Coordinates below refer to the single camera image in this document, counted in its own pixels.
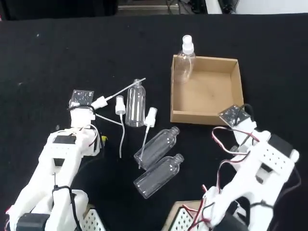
brown box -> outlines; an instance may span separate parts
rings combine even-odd
[[[176,57],[171,68],[170,121],[223,125],[218,113],[244,103],[238,61],[197,56],[188,82],[177,83],[173,79]]]

robotic arm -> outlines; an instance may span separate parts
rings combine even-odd
[[[71,190],[83,156],[100,152],[101,138],[91,124],[95,119],[93,91],[74,90],[71,128],[51,133],[29,183],[8,210],[11,231],[74,231],[83,220],[88,196]]]
[[[277,135],[259,132],[251,117],[237,106],[219,116],[233,130],[239,144],[237,151],[248,154],[236,155],[228,162],[237,173],[223,190],[213,186],[205,193],[202,212],[210,223],[202,223],[196,230],[266,231],[273,218],[273,207],[299,159],[299,152]],[[250,202],[248,227],[227,214],[231,203],[240,197]]]

table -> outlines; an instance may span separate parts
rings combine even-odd
[[[289,141],[301,153],[296,165],[302,187],[275,208],[278,230],[306,223],[308,156],[307,14],[181,15],[36,20],[0,23],[0,208],[14,203],[29,181],[50,132],[69,126],[66,110],[73,89],[109,96],[135,78],[147,77],[146,106],[158,109],[148,138],[170,128],[170,67],[181,48],[181,37],[192,35],[197,55],[237,58],[244,99],[253,105],[260,129]],[[118,120],[115,102],[99,114]],[[211,139],[211,126],[176,124],[181,130],[170,155],[183,154],[179,174],[144,200],[133,181],[142,174],[132,156],[140,148],[144,128],[127,128],[123,159],[118,159],[120,126],[98,121],[108,136],[105,158],[77,176],[75,188],[112,231],[160,230],[175,201],[199,200],[201,184],[216,182],[218,164],[229,156]],[[220,133],[231,147],[233,135]],[[234,175],[221,172],[222,184]],[[291,177],[287,186],[296,184]]]

plastic bottle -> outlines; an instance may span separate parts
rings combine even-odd
[[[134,82],[136,84],[129,88],[127,94],[125,123],[131,127],[141,127],[145,114],[145,89],[139,79],[135,79]]]
[[[181,154],[176,154],[174,157],[164,157],[134,181],[136,188],[145,199],[149,198],[177,175],[180,163],[183,161],[184,158]]]
[[[190,78],[196,55],[194,54],[193,39],[190,35],[183,37],[182,51],[175,59],[173,78],[176,82],[185,83]]]
[[[180,130],[177,127],[161,130],[149,142],[134,154],[138,165],[144,170],[148,170],[153,164],[159,161],[177,142],[176,136]]]

perforated metal plate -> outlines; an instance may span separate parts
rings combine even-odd
[[[193,217],[185,208],[179,208],[169,231],[187,231],[193,223]]]
[[[95,209],[90,209],[83,219],[82,231],[106,231]]]

